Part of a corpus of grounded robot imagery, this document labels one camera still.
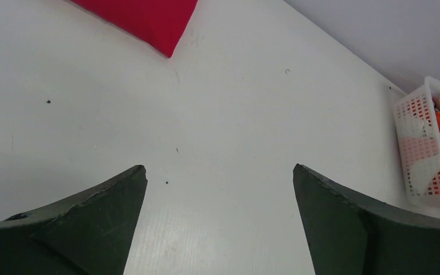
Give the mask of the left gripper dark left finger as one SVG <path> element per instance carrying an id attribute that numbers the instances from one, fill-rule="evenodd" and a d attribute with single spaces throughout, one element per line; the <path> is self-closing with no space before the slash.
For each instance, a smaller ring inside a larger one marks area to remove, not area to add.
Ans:
<path id="1" fill-rule="evenodd" d="M 0 221 L 0 274 L 123 274 L 146 188 L 137 165 Z"/>

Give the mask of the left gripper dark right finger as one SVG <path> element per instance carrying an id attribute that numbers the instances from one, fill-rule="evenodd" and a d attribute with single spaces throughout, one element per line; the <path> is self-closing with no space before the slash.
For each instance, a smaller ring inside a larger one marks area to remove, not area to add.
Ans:
<path id="1" fill-rule="evenodd" d="M 316 274 L 440 274 L 440 219 L 340 185 L 307 166 L 293 187 Z"/>

